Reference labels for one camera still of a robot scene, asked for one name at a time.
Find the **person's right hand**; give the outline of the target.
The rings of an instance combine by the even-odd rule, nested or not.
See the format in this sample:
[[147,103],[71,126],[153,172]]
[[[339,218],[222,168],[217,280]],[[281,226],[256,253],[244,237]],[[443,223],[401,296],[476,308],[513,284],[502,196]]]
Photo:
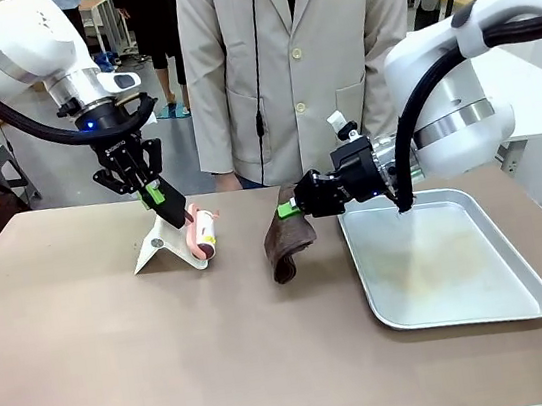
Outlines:
[[232,172],[222,173],[222,174],[215,173],[213,174],[213,178],[215,182],[215,187],[218,192],[224,192],[224,191],[231,192],[231,191],[238,191],[238,190],[243,189],[235,173],[232,173]]

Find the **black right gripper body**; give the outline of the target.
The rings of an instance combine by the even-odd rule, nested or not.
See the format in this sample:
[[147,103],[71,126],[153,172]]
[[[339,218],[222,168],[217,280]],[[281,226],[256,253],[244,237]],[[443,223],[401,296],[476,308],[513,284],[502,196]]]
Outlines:
[[320,173],[316,198],[299,200],[299,205],[315,218],[340,215],[351,201],[368,201],[386,191],[386,184],[374,159],[367,136],[350,141],[331,153],[335,169]]

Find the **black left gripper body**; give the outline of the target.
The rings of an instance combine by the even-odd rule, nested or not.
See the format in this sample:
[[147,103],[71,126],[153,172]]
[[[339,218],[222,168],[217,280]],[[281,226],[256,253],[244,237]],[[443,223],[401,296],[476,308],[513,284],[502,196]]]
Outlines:
[[120,180],[144,181],[144,164],[141,160],[141,143],[144,140],[139,131],[127,135],[124,140],[109,144],[93,145],[101,169],[109,169]]

